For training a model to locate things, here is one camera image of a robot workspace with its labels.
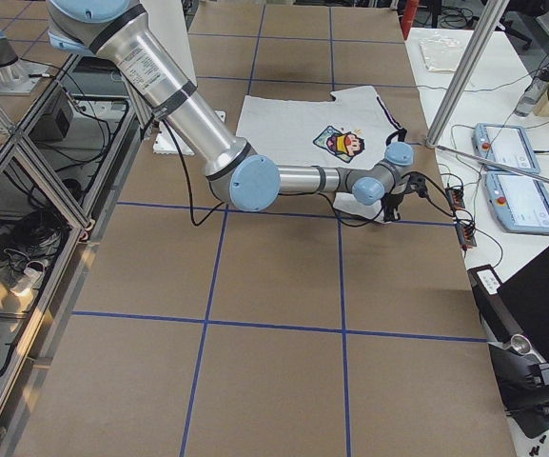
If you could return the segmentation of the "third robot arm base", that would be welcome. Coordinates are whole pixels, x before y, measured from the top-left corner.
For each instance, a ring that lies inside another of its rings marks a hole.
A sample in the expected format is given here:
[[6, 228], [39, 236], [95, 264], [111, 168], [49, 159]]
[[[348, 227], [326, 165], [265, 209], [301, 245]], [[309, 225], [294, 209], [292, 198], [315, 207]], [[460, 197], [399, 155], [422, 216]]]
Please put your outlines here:
[[0, 95], [31, 95], [40, 81], [50, 77], [49, 65], [23, 61], [0, 29]]

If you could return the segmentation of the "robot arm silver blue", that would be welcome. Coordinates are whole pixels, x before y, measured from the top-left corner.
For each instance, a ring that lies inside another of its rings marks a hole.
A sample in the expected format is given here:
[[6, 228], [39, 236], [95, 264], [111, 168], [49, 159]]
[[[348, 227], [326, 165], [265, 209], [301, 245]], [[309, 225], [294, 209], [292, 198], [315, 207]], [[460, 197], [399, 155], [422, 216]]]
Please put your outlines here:
[[399, 206], [411, 190], [414, 150], [408, 144], [388, 144], [370, 169], [277, 165], [230, 132], [150, 31], [140, 2], [49, 1], [47, 8], [53, 46], [88, 50], [113, 63], [154, 118], [203, 158], [206, 180], [221, 202], [258, 212], [284, 194], [343, 192], [364, 206], [379, 205], [384, 221], [399, 220]]

